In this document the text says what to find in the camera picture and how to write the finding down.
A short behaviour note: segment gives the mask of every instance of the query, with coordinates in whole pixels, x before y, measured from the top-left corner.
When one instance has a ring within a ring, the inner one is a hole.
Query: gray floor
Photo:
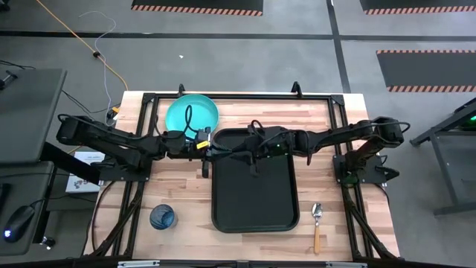
[[[130,1],[44,0],[76,31],[101,32],[109,21],[128,33],[186,34],[331,34],[325,0],[265,0],[263,17],[209,16],[135,12]],[[368,36],[474,36],[476,13],[366,16],[358,0],[334,0],[340,34]],[[13,0],[12,10],[0,14],[0,30],[63,31],[34,0]],[[342,92],[332,40],[299,39],[102,39],[108,63],[123,75],[131,90],[187,89],[216,91],[289,91],[298,80],[306,92]],[[64,90],[89,109],[103,109],[103,67],[75,39],[0,37],[0,59],[37,68],[68,70]],[[476,97],[471,93],[389,93],[376,58],[378,49],[476,49],[476,42],[342,42],[353,93],[363,93],[369,116],[387,115],[412,123],[407,140],[447,117],[454,108]],[[108,74],[113,102],[124,90]],[[64,96],[57,113],[81,114]],[[103,120],[102,114],[96,115]],[[59,124],[54,122],[49,140]],[[412,261],[474,267],[476,212],[434,217],[432,211],[450,204],[434,152],[429,144],[405,143],[389,155],[387,166],[401,176],[389,183],[390,208],[402,257]],[[32,248],[25,256],[0,258],[0,263],[78,256],[84,243],[90,211],[69,211],[54,217],[49,227],[61,246],[48,254]],[[74,215],[75,220],[68,220]]]

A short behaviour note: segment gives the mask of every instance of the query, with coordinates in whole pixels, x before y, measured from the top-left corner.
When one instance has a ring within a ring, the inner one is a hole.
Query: spoon handle
[[[319,254],[321,251],[321,241],[319,240],[319,226],[315,227],[315,233],[314,233],[314,253]]]

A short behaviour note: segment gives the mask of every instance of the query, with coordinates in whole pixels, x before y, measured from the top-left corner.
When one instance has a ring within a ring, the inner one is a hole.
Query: wooden tabletop
[[[117,128],[135,132],[143,92],[125,92]],[[350,123],[367,119],[364,97],[345,94]],[[164,117],[173,100],[160,100],[158,128],[166,130]],[[330,128],[327,103],[319,100],[215,100],[220,113],[218,130],[246,127],[258,119],[263,125],[288,129],[323,131]],[[356,141],[354,147],[362,144]],[[350,245],[340,187],[335,183],[331,158],[334,147],[326,147],[306,159],[294,157],[300,208],[298,225],[287,232],[225,234],[211,221],[211,179],[201,177],[201,162],[163,159],[152,166],[146,184],[135,239],[134,259],[249,260],[249,261],[350,261]],[[95,224],[99,244],[116,224],[125,183],[117,182],[103,198]],[[399,255],[390,210],[385,195],[374,185],[362,185],[367,221],[386,247]],[[315,255],[312,205],[324,208],[321,224],[321,253]],[[177,225],[158,231],[149,215],[159,204],[172,206]],[[129,226],[123,238],[125,248]],[[356,227],[359,249],[364,254],[361,230]],[[91,238],[85,253],[91,252]]]

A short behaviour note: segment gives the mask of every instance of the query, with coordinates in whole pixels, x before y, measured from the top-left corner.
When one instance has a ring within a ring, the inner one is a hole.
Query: black tray
[[[214,140],[235,147],[247,136],[247,129],[226,129]],[[221,232],[288,231],[298,224],[292,155],[261,159],[257,166],[260,173],[252,176],[250,167],[239,160],[227,157],[213,163],[212,221]]]

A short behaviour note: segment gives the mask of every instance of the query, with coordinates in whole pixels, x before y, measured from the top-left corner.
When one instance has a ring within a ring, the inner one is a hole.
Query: teal bowl
[[[185,110],[189,105],[192,106],[190,127],[195,130],[210,127],[213,132],[218,125],[218,107],[209,97],[204,95],[185,95],[174,101],[165,116],[167,129],[169,131],[183,131],[185,129],[187,125],[185,123]],[[188,138],[195,138],[196,134],[192,130],[187,130],[185,135]]]

